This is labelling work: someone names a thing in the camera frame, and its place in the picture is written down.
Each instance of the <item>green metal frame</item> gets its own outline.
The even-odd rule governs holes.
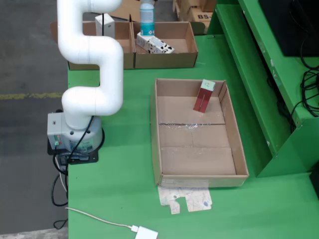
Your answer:
[[[271,29],[266,24],[266,20],[263,19],[261,8],[257,5],[258,0],[240,0],[239,2],[240,5],[235,0],[232,2],[220,0],[212,19],[214,28],[210,30],[214,34],[219,34],[222,30],[227,39],[272,155],[268,160],[261,160],[262,167],[256,173],[258,176],[264,177],[307,172],[318,161],[319,149],[317,149],[316,144],[319,142],[319,119],[310,116],[302,106],[297,107],[295,115],[298,117],[295,122],[298,127],[291,134],[290,124],[286,118],[279,114],[277,98],[267,84],[267,74],[244,14],[290,111],[300,101],[301,95],[300,92],[289,90],[300,89],[300,74],[303,74],[306,68],[299,58],[282,55],[274,36],[269,33]],[[259,32],[262,36],[265,35],[265,32],[267,33],[268,38],[266,40],[263,38],[267,42],[266,45]]]

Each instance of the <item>open cardboard box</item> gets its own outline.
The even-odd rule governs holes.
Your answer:
[[[189,22],[156,22],[155,36],[175,49],[172,54],[149,54],[136,45],[141,24],[133,22],[135,39],[135,68],[191,68],[195,66],[198,49]]]
[[[166,187],[236,187],[248,178],[225,81],[205,113],[193,110],[200,80],[157,79],[151,96],[155,183]]]
[[[58,41],[57,22],[50,25],[51,34],[55,42]],[[96,27],[94,21],[83,22],[83,33],[87,36],[96,36]],[[135,44],[133,30],[130,22],[115,22],[115,39],[120,43],[124,51],[124,69],[134,69]],[[70,70],[99,70],[97,65],[81,65],[69,62]]]

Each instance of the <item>concrete floor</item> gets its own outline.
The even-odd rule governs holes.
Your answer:
[[[172,0],[160,0],[156,21],[176,21],[171,9]],[[47,114],[61,108],[67,89],[67,64],[49,30],[56,15],[56,0],[0,0],[0,235],[67,218],[50,200],[57,171],[46,154]],[[60,184],[55,193],[65,200]]]

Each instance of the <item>green table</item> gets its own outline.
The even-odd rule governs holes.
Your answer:
[[[99,162],[69,167],[69,206],[127,225],[159,232],[161,239],[316,238],[319,201],[307,174],[256,178],[256,158],[270,157],[265,138],[223,35],[198,36],[193,69],[126,70],[124,104],[103,117],[106,139]],[[69,87],[98,86],[99,71],[69,71]],[[162,207],[154,183],[150,94],[155,78],[226,80],[247,158],[250,178],[241,188],[211,189],[212,210],[181,213]],[[69,212],[69,238],[134,239],[129,229]]]

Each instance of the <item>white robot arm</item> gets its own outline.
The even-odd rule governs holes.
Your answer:
[[[74,64],[100,66],[99,87],[73,87],[62,96],[63,113],[48,115],[48,138],[53,150],[72,151],[92,116],[115,114],[123,103],[124,53],[115,39],[83,34],[83,13],[110,13],[122,0],[58,0],[58,46]],[[78,152],[94,151],[102,141],[99,117],[94,117]]]
[[[85,129],[91,116],[109,116],[123,103],[123,49],[110,37],[85,36],[83,13],[110,13],[122,0],[58,0],[58,45],[74,64],[100,66],[100,86],[74,87],[62,97],[65,120],[73,129]]]

